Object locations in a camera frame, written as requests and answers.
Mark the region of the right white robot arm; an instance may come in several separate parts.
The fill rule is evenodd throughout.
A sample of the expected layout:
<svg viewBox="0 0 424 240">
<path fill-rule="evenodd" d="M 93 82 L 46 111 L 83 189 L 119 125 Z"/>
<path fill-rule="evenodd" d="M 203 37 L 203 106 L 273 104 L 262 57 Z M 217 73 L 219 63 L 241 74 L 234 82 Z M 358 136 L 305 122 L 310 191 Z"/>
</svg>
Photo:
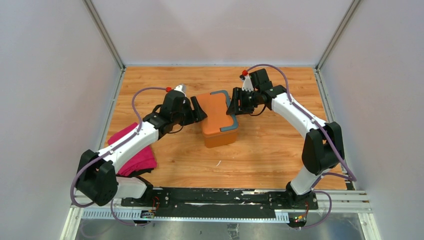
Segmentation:
<svg viewBox="0 0 424 240">
<path fill-rule="evenodd" d="M 260 69 L 244 70 L 239 76 L 241 87 L 232 90 L 226 114 L 252 115 L 263 105 L 283 117 L 304 139 L 302 168 L 286 190 L 286 204 L 298 209 L 324 173 L 343 162 L 344 144 L 341 126 L 312 114 L 290 92 L 289 85 L 273 85 L 263 65 Z"/>
</svg>

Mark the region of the orange medicine box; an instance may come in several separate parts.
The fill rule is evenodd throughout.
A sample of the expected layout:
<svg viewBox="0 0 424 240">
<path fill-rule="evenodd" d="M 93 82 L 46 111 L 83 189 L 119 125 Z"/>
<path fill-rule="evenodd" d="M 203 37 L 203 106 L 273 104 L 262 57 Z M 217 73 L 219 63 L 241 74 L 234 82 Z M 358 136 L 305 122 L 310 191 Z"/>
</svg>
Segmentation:
<svg viewBox="0 0 424 240">
<path fill-rule="evenodd" d="M 239 123 L 236 116 L 227 115 L 231 102 L 226 90 L 203 93 L 196 96 L 207 117 L 200 122 L 200 128 L 207 148 L 230 145 L 237 140 Z"/>
</svg>

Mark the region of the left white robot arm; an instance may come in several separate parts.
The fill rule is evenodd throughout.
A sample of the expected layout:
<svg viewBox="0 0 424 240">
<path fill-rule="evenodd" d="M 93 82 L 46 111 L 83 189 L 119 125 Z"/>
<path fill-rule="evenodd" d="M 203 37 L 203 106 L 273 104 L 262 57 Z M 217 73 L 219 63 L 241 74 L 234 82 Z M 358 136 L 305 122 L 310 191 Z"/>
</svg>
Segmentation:
<svg viewBox="0 0 424 240">
<path fill-rule="evenodd" d="M 78 190 L 98 206 L 112 203 L 115 198 L 133 198 L 140 206 L 149 206 L 153 201 L 149 183 L 140 177 L 117 176 L 118 171 L 141 150 L 170 134 L 175 125 L 184 127 L 205 118 L 207 114 L 195 96 L 187 98 L 177 89 L 168 91 L 163 103 L 140 118 L 137 127 L 124 137 L 97 152 L 88 149 L 81 155 L 70 187 L 72 203 L 80 208 L 89 206 L 76 201 Z"/>
</svg>

